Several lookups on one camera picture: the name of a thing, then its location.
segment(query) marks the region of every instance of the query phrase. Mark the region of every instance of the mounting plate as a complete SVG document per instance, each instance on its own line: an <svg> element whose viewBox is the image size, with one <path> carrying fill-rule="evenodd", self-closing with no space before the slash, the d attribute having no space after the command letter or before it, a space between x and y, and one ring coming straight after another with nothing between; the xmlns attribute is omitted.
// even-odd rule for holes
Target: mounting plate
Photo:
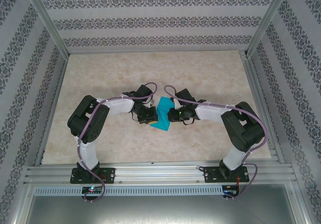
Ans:
<svg viewBox="0 0 321 224"><path fill-rule="evenodd" d="M229 176L229 178L224 179L220 173L219 166L207 166L200 167L200 170L204 173L205 183L227 183L227 182L237 182L237 176L239 177L239 182L249 182L250 178L245 166L238 168L238 171Z"/></svg>
<svg viewBox="0 0 321 224"><path fill-rule="evenodd" d="M115 168L99 168L98 176L102 178L105 184L113 184L115 180ZM79 169L73 168L70 177L71 184L99 184L101 183L98 179L91 181L88 178L82 178Z"/></svg>

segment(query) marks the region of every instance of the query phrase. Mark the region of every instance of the enclosure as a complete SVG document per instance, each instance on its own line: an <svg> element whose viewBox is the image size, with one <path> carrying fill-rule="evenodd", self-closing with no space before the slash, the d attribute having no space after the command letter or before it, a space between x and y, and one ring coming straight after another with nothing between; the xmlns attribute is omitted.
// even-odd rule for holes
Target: enclosure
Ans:
<svg viewBox="0 0 321 224"><path fill-rule="evenodd" d="M0 0L0 223L321 223L320 3ZM247 166L242 197L223 198L236 182L200 171L232 146L222 124L164 131L121 113L97 139L112 184L84 203L91 185L70 182L70 115L86 95L148 82L155 107L167 84L225 108L249 103L269 139L245 162L258 172Z"/></svg>

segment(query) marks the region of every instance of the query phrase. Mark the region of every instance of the patterned wallpaper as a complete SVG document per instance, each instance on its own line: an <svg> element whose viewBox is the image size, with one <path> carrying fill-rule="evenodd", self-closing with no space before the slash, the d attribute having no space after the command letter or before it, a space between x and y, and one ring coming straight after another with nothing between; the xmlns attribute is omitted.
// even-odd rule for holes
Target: patterned wallpaper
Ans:
<svg viewBox="0 0 321 224"><path fill-rule="evenodd" d="M320 0L283 0L252 56L312 223L321 223L320 17Z"/></svg>
<svg viewBox="0 0 321 224"><path fill-rule="evenodd" d="M71 53L245 50L271 0L42 0Z"/></svg>
<svg viewBox="0 0 321 224"><path fill-rule="evenodd" d="M29 0L0 0L0 223L34 165L65 60Z"/></svg>

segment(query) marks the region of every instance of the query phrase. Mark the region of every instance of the marble floor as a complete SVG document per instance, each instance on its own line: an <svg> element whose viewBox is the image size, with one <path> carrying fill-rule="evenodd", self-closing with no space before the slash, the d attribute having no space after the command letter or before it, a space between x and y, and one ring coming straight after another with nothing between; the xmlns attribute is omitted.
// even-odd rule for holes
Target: marble floor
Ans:
<svg viewBox="0 0 321 224"><path fill-rule="evenodd" d="M164 86L171 84L178 91L187 88L196 100L220 104L246 101L256 110L238 51L71 55L43 164L78 161L67 120L85 95L118 96L150 81L158 84L156 105L161 96L167 96ZM166 132L140 125L128 113L107 118L97 142L101 163L220 160L232 146L219 123L171 123ZM250 158L270 158L268 146Z"/></svg>

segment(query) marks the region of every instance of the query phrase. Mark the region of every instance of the blue cloth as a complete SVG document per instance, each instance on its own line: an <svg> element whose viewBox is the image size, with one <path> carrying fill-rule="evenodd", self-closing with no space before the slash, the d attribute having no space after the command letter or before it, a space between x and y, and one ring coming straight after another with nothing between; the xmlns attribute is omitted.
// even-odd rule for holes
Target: blue cloth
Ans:
<svg viewBox="0 0 321 224"><path fill-rule="evenodd" d="M160 130L167 131L170 127L170 121L168 120L167 114L170 108L175 107L175 104L168 97L161 97L156 108L156 113L158 115L158 122L150 126L158 128Z"/></svg>

